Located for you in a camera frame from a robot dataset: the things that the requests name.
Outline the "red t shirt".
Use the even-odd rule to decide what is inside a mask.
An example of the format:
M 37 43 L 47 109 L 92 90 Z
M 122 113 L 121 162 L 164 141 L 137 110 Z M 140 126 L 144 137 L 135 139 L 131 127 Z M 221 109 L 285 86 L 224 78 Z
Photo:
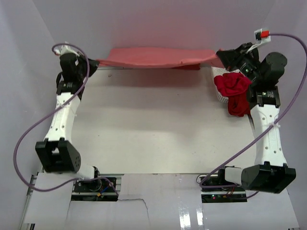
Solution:
M 238 93 L 228 96 L 228 113 L 233 116 L 243 117 L 250 114 L 249 102 L 247 100 L 247 91 L 251 81 L 242 73 L 237 80 Z

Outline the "salmon pink t shirt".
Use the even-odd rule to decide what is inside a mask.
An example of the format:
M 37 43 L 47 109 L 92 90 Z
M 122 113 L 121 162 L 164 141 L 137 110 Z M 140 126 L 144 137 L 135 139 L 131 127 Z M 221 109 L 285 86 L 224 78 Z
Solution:
M 161 47 L 113 48 L 105 59 L 98 59 L 99 66 L 125 67 L 132 69 L 171 69 L 206 64 L 222 68 L 223 65 L 213 50 L 191 50 Z

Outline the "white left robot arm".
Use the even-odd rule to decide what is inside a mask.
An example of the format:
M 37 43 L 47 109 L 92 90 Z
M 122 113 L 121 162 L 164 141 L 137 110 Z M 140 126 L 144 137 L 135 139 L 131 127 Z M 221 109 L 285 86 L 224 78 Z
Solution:
M 35 144 L 36 153 L 47 173 L 68 173 L 85 179 L 90 191 L 101 187 L 95 167 L 82 162 L 81 154 L 72 144 L 72 128 L 84 92 L 84 80 L 98 68 L 98 61 L 86 60 L 78 53 L 59 57 L 62 71 L 56 79 L 56 112 L 43 141 Z

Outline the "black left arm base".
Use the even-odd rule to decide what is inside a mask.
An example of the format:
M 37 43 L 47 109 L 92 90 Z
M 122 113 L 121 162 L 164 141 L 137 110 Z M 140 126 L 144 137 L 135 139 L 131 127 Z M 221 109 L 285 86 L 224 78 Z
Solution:
M 118 195 L 114 192 L 113 187 L 119 193 L 121 189 L 121 175 L 109 175 L 104 179 L 92 182 L 76 181 L 73 185 L 71 201 L 88 201 L 88 202 L 116 202 Z

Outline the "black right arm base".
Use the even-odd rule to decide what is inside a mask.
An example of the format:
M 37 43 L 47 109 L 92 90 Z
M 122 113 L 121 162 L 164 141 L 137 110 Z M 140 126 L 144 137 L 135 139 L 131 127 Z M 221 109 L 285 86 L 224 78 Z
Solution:
M 203 186 L 231 184 L 229 182 L 222 182 L 218 179 L 217 174 L 213 174 L 210 176 L 210 179 L 203 183 Z M 202 188 L 201 201 L 203 204 L 243 203 L 247 202 L 247 194 L 242 187 Z

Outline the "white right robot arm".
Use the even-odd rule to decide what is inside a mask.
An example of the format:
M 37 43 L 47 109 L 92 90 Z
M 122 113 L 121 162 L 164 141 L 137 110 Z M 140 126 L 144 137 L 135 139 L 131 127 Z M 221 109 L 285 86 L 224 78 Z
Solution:
M 251 80 L 246 100 L 256 141 L 255 163 L 247 168 L 226 166 L 219 170 L 216 184 L 222 191 L 236 184 L 245 190 L 279 194 L 296 178 L 295 169 L 288 167 L 283 154 L 280 127 L 274 123 L 281 105 L 277 83 L 284 74 L 287 58 L 271 52 L 260 61 L 256 48 L 248 51 L 251 46 L 246 43 L 216 54 L 228 71 L 239 70 Z

